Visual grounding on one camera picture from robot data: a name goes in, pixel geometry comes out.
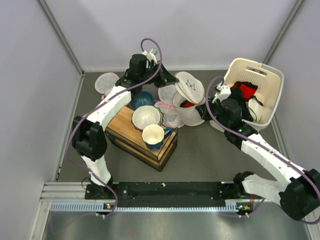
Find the white mesh laundry bag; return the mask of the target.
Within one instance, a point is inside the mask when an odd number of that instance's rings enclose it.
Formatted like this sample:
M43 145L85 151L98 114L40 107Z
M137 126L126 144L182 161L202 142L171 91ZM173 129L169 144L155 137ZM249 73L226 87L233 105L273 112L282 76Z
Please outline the white mesh laundry bag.
M177 93L174 94L172 103L177 110L181 121L189 127L195 127L204 122L196 107L205 102L205 88L202 82L192 74L181 71L175 74L179 82L175 84ZM180 104L188 100L195 104L189 108L180 107Z

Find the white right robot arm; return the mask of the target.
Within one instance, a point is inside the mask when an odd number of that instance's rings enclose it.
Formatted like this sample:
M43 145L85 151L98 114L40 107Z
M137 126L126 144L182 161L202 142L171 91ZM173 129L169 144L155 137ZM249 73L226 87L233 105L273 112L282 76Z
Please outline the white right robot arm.
M233 192L239 198L252 194L282 208L293 220L302 221L320 206L320 173L306 170L272 148L242 119L242 108L235 99L207 99L196 110L204 120L212 120L224 130L226 139L256 160L274 180L246 171L234 178Z

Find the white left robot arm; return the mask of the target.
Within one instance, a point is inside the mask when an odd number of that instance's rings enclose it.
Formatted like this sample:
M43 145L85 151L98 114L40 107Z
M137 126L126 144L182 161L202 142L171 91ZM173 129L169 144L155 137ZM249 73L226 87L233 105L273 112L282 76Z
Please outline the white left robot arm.
M153 54L134 54L129 68L105 99L86 115L73 119L68 145L84 160L83 167L88 170L90 180L97 185L96 192L102 198L109 198L114 191L110 183L112 175L104 158L108 145L105 137L107 125L141 91L143 85L154 84L162 88L178 82Z

